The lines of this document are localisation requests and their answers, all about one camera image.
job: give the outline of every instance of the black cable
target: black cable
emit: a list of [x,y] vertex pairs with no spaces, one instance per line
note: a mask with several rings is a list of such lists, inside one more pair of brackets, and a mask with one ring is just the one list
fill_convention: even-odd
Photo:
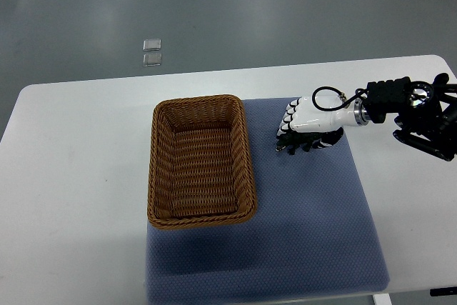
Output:
[[339,109],[343,109],[345,108],[346,106],[348,106],[350,103],[352,103],[354,100],[356,100],[357,98],[361,98],[361,96],[363,94],[365,94],[368,90],[367,89],[357,89],[356,90],[356,95],[351,97],[350,99],[346,100],[345,102],[342,103],[342,105],[340,106],[337,106],[337,107],[328,107],[328,108],[324,108],[324,107],[320,107],[317,103],[316,103],[316,95],[318,92],[320,91],[323,91],[324,89],[327,89],[329,91],[333,91],[335,93],[338,94],[339,97],[343,97],[344,94],[343,92],[341,92],[340,90],[334,88],[334,87],[330,87],[330,86],[322,86],[322,87],[319,87],[318,89],[316,89],[314,92],[313,92],[313,95],[311,97],[311,101],[313,102],[313,105],[318,109],[318,110],[321,110],[321,111],[325,111],[325,112],[330,112],[330,111],[337,111]]

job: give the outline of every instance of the white robotic hand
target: white robotic hand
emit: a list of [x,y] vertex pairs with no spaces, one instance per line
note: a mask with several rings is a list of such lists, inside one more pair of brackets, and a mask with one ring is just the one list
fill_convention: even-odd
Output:
[[[315,101],[323,108],[336,108],[346,101],[344,95],[316,96]],[[325,148],[334,145],[343,136],[343,126],[363,126],[368,123],[368,116],[361,107],[361,100],[356,99],[347,107],[336,111],[317,109],[311,96],[302,96],[291,101],[279,125],[276,135],[276,151],[287,146],[293,155],[303,144],[303,150]]]

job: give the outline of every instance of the white table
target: white table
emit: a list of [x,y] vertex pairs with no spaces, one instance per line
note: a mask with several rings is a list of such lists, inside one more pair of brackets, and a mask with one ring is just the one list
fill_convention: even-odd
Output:
[[[368,81],[455,76],[438,56],[76,81],[26,87],[0,143],[2,304],[145,304],[152,111],[235,94],[352,94]],[[385,124],[347,128],[386,258],[387,291],[457,285],[457,160],[400,144]]]

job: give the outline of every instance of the robot finger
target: robot finger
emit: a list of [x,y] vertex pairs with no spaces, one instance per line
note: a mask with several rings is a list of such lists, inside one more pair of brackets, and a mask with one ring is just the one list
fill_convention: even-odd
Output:
[[300,104],[300,99],[301,98],[298,98],[297,100],[293,100],[290,103],[288,103],[286,110],[288,111],[289,109],[295,108],[298,104]]

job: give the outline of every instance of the clear plastic piece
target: clear plastic piece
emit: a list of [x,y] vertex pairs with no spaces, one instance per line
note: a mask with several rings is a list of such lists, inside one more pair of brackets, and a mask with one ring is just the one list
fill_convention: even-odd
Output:
[[162,42],[160,39],[145,39],[143,51],[160,50]]
[[162,63],[161,53],[144,54],[143,67],[160,66]]

